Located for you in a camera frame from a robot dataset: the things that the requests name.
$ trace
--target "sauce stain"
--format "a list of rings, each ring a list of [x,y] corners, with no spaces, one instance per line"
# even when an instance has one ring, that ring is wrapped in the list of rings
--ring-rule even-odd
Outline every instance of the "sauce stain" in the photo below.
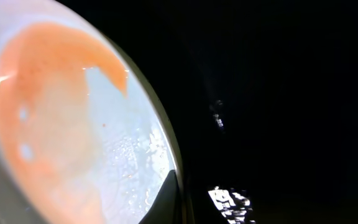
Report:
[[[88,119],[85,71],[91,67],[99,67],[126,94],[123,64],[79,29],[38,22],[21,30],[0,54],[0,79],[7,77],[0,82],[2,154],[21,189],[51,223],[105,222],[99,192],[84,178],[101,157]],[[24,105],[25,119],[18,116]],[[22,156],[24,142],[32,150],[31,162]],[[78,180],[81,190],[67,187]]]

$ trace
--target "orange liquid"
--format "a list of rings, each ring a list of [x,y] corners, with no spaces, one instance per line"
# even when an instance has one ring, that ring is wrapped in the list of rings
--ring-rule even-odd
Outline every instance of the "orange liquid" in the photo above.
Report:
[[[88,116],[83,68],[90,67],[98,67],[125,94],[123,64],[82,30],[32,24],[0,54],[0,78],[6,78],[0,82],[2,154],[21,189],[51,223],[104,223],[99,192],[83,178],[101,157]],[[31,149],[30,159],[22,156],[23,145]]]

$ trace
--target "black background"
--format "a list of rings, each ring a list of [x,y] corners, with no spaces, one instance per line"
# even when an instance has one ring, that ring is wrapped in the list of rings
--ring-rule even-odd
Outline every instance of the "black background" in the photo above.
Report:
[[[358,223],[358,2],[60,2],[152,84],[198,223],[218,184],[247,189],[258,223]]]

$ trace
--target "dark surface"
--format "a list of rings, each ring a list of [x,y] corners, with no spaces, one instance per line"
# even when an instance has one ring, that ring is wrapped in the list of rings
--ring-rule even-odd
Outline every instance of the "dark surface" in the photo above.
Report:
[[[358,223],[357,2],[62,2],[154,87],[199,223],[216,184],[247,189],[259,223]]]

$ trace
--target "white bowl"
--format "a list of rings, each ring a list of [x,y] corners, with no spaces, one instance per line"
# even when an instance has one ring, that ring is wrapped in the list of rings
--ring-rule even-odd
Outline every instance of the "white bowl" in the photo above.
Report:
[[[0,223],[138,223],[173,169],[167,115],[117,46],[55,1],[0,0]]]

